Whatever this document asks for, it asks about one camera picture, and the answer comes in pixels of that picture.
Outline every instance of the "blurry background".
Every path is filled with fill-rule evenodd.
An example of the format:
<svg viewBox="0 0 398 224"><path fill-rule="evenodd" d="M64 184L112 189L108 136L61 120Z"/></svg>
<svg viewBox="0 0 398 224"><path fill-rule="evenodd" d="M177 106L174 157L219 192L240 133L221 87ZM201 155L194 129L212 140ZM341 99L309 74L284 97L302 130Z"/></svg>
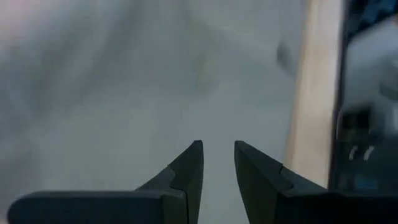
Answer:
<svg viewBox="0 0 398 224"><path fill-rule="evenodd" d="M129 190L204 142L200 223L247 223L233 144L281 161L304 0L0 2L0 214Z"/></svg>

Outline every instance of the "white surface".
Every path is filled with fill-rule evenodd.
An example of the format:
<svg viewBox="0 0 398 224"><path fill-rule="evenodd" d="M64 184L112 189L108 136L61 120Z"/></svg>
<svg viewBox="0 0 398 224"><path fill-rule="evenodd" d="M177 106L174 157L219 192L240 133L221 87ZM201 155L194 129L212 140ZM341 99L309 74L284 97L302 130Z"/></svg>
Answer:
<svg viewBox="0 0 398 224"><path fill-rule="evenodd" d="M135 189L201 139L199 222L248 222L233 143L282 160L294 78L276 49L295 71L301 1L1 4L3 213L35 190Z"/></svg>

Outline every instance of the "wooden plank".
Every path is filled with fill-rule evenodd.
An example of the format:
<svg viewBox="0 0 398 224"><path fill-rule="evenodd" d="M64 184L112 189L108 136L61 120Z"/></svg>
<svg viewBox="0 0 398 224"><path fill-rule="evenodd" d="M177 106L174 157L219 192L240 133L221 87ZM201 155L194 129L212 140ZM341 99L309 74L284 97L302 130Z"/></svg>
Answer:
<svg viewBox="0 0 398 224"><path fill-rule="evenodd" d="M327 187L344 0L308 0L284 165Z"/></svg>

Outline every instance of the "gray floor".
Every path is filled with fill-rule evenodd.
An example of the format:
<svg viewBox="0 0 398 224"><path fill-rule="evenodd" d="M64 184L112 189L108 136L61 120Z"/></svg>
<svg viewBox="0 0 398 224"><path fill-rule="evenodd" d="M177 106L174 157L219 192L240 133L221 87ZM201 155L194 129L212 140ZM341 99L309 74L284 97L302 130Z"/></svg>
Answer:
<svg viewBox="0 0 398 224"><path fill-rule="evenodd" d="M302 1L21 2L0 16L1 213L34 190L134 189L201 139L200 223L248 222L233 143L283 158Z"/></svg>

